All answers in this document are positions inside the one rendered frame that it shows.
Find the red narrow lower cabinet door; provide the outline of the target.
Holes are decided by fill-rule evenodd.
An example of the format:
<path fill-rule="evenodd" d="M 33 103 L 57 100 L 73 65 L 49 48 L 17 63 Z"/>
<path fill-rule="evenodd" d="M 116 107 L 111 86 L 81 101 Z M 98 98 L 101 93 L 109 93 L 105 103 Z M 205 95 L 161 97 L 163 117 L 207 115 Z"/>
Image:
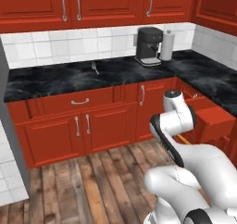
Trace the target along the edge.
<path fill-rule="evenodd" d="M 163 112 L 163 94 L 171 88 L 172 79 L 162 79 L 156 81 L 145 81 L 139 84 L 138 93 L 138 112 L 136 139 L 138 141 L 149 140 L 152 134 L 149 129 L 149 120 L 154 114 Z M 141 85 L 144 85 L 145 96 L 143 106 L 140 106 L 142 100 Z"/>

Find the red closed drawer front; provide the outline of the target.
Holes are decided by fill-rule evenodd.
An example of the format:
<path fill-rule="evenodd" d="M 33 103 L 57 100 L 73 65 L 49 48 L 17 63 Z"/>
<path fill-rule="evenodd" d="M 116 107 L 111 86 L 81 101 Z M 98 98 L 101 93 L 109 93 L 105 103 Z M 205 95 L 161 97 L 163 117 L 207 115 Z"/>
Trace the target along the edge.
<path fill-rule="evenodd" d="M 70 103 L 71 100 L 81 102 L 84 101 L 85 98 L 90 98 L 90 102 L 83 105 L 72 105 Z M 113 88 L 109 87 L 47 96 L 43 97 L 42 101 L 46 114 L 56 114 L 93 106 L 103 106 L 113 103 Z"/>

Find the red open drawer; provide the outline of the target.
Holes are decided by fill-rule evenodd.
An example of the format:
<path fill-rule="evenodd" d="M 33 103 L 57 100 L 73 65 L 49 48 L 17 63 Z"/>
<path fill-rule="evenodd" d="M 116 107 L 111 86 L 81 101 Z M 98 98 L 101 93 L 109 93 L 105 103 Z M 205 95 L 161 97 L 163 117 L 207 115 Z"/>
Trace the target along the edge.
<path fill-rule="evenodd" d="M 235 117 L 180 79 L 177 79 L 177 89 L 196 114 L 193 130 L 183 133 L 182 137 L 190 143 L 208 143 L 230 134 Z"/>

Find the red upper cabinet door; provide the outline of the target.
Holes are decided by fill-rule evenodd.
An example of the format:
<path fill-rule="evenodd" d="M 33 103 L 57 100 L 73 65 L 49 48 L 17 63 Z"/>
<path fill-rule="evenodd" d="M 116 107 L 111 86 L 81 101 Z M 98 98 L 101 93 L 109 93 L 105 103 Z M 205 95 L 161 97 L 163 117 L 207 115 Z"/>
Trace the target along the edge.
<path fill-rule="evenodd" d="M 69 0 L 65 5 L 67 21 L 62 19 L 61 0 L 0 0 L 0 33 L 69 29 Z"/>
<path fill-rule="evenodd" d="M 146 16 L 150 0 L 143 0 L 143 23 L 188 22 L 193 0 L 153 0 L 150 17 Z"/>
<path fill-rule="evenodd" d="M 75 29 L 137 25 L 143 18 L 143 0 L 81 0 L 81 20 L 77 21 L 77 0 L 69 0 Z"/>

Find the red corner upper cabinet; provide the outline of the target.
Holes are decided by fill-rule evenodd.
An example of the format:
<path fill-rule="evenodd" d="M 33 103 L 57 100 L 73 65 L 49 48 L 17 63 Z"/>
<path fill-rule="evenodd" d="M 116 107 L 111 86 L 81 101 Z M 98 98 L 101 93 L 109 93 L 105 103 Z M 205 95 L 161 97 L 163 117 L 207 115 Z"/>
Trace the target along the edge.
<path fill-rule="evenodd" d="M 237 36 L 237 0 L 193 0 L 191 21 Z"/>

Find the black coffee machine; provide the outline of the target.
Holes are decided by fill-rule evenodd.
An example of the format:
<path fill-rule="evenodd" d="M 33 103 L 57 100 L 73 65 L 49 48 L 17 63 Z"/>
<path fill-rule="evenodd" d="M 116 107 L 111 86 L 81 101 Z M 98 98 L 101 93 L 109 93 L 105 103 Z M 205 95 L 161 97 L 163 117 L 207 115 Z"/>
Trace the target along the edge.
<path fill-rule="evenodd" d="M 138 30 L 135 59 L 144 67 L 161 64 L 158 47 L 163 41 L 163 31 L 156 27 L 142 27 Z"/>

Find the wooden spoon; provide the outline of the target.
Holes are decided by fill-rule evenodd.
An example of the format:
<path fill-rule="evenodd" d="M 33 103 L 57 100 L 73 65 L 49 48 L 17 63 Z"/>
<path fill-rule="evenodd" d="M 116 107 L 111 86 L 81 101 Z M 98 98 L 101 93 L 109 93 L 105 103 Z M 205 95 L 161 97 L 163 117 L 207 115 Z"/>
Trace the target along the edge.
<path fill-rule="evenodd" d="M 191 144 L 188 140 L 186 140 L 184 137 L 182 137 L 180 134 L 177 135 L 180 141 L 182 141 L 185 144 Z"/>

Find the white paper towel roll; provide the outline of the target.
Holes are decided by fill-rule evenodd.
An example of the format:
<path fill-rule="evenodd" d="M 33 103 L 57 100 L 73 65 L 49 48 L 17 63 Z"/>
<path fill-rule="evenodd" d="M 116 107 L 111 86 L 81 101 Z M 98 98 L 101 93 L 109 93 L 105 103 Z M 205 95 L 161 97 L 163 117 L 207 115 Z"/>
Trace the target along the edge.
<path fill-rule="evenodd" d="M 174 45 L 175 34 L 171 30 L 163 33 L 163 42 L 161 44 L 160 59 L 162 61 L 170 61 Z"/>

